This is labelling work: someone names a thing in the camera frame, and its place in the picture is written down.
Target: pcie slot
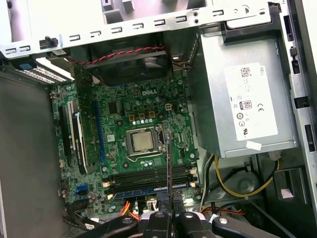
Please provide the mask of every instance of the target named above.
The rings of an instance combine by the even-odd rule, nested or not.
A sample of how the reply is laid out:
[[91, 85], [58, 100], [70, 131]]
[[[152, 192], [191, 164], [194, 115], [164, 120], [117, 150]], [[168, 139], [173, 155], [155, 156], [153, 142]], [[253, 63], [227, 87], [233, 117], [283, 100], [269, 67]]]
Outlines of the pcie slot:
[[70, 124], [71, 141], [73, 143], [73, 150], [76, 150], [75, 138], [74, 138], [74, 127], [73, 127], [73, 120], [72, 120], [72, 115], [74, 114], [74, 102], [73, 101], [67, 102], [67, 108], [68, 108], [68, 117], [69, 117], [69, 124]]
[[80, 113], [75, 113], [72, 117], [73, 126], [74, 126], [74, 137], [75, 137], [75, 146], [76, 146], [76, 156], [79, 167], [79, 172], [81, 174], [87, 174], [87, 161], [84, 151], [84, 142], [83, 142], [83, 132], [80, 123]]
[[70, 149], [70, 142], [69, 142], [66, 108], [63, 106], [58, 107], [58, 113], [59, 113], [61, 134], [63, 139], [64, 153], [67, 159], [68, 166], [71, 166], [71, 149]]
[[99, 145], [100, 145], [100, 157], [101, 157], [101, 161], [105, 164], [106, 163], [105, 146], [104, 146], [103, 129], [101, 126], [98, 101], [93, 101], [93, 106], [95, 108], [95, 114], [96, 114], [97, 131], [98, 131], [98, 138], [99, 138]]

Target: capacitor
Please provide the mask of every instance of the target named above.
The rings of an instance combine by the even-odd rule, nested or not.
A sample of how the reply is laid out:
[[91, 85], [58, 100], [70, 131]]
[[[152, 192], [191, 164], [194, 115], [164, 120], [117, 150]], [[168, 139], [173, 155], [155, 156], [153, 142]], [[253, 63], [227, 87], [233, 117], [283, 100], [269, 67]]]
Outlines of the capacitor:
[[103, 202], [103, 201], [105, 201], [105, 199], [106, 199], [106, 196], [101, 196], [101, 198], [99, 198], [99, 201]]

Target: white label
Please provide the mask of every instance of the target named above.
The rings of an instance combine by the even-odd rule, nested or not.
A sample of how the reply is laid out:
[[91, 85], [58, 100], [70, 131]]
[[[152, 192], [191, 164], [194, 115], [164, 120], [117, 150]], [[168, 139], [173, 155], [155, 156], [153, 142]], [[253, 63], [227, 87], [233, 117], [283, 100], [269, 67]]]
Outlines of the white label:
[[237, 140], [277, 135], [265, 67], [251, 63], [224, 72]]
[[86, 226], [86, 228], [87, 228], [88, 230], [93, 230], [93, 229], [95, 228], [94, 225], [90, 225], [90, 224], [87, 224], [87, 223], [85, 223], [85, 226]]
[[249, 141], [249, 140], [247, 141], [246, 148], [260, 151], [261, 147], [262, 147], [262, 144], [260, 144], [260, 143], [255, 143], [255, 142]]
[[108, 141], [108, 142], [113, 142], [113, 141], [115, 141], [114, 135], [107, 135], [107, 141]]
[[66, 52], [63, 51], [63, 50], [56, 50], [56, 51], [53, 51], [53, 53], [56, 55], [56, 56], [61, 56], [61, 55], [65, 55]]

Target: chip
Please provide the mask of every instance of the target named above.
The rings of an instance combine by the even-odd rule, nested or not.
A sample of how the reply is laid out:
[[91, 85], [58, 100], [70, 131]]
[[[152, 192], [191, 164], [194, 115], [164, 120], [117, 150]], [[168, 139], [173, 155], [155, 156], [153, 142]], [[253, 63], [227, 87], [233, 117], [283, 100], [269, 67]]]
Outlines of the chip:
[[118, 113], [118, 105], [116, 102], [108, 103], [108, 108], [110, 115]]
[[135, 151], [153, 149], [152, 133], [145, 131], [133, 134], [133, 144]]
[[150, 115], [150, 118], [155, 118], [155, 112], [154, 111], [149, 112], [149, 115]]
[[139, 114], [139, 118], [140, 118], [140, 120], [144, 120], [144, 119], [145, 119], [144, 113], [140, 113], [140, 114]]
[[134, 121], [134, 115], [129, 115], [129, 121]]

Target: blue pcie slot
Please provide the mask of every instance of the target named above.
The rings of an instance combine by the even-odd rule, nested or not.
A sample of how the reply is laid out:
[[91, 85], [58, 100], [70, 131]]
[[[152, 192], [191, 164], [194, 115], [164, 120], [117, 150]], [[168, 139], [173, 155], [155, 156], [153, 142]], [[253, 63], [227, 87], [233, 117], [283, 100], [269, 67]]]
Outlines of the blue pcie slot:
[[[177, 184], [173, 186], [173, 190], [179, 190], [190, 187], [189, 183], [185, 184]], [[150, 194], [155, 194], [158, 192], [166, 192], [167, 187], [160, 187], [160, 188], [146, 188], [146, 189], [139, 189], [135, 191], [128, 191], [128, 192], [118, 192], [113, 196], [113, 199], [120, 199], [126, 197], [137, 197], [137, 196], [145, 196]]]
[[98, 101], [93, 101], [93, 105], [94, 105], [95, 113], [96, 113], [97, 131], [98, 131], [98, 138], [99, 138], [99, 145], [100, 145], [100, 157], [101, 157], [101, 161], [105, 164], [106, 163], [105, 146], [104, 146], [103, 129], [101, 127]]

